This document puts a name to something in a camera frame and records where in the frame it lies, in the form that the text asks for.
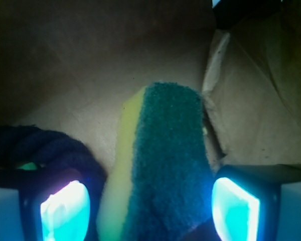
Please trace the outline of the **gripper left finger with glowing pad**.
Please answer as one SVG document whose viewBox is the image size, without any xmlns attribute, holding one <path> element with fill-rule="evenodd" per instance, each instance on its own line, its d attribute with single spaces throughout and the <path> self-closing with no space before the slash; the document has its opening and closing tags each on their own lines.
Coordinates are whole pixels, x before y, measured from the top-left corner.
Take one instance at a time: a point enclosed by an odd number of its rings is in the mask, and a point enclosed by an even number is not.
<svg viewBox="0 0 301 241">
<path fill-rule="evenodd" d="M 78 170 L 0 170 L 0 240 L 89 240 L 91 198 Z"/>
</svg>

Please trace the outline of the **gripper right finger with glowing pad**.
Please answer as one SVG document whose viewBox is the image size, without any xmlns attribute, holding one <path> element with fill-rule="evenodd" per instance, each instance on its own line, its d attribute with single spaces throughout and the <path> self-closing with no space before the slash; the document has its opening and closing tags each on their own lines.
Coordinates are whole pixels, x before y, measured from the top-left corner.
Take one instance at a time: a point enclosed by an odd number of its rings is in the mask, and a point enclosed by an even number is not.
<svg viewBox="0 0 301 241">
<path fill-rule="evenodd" d="M 301 240 L 301 164 L 222 167 L 212 216 L 220 240 Z"/>
</svg>

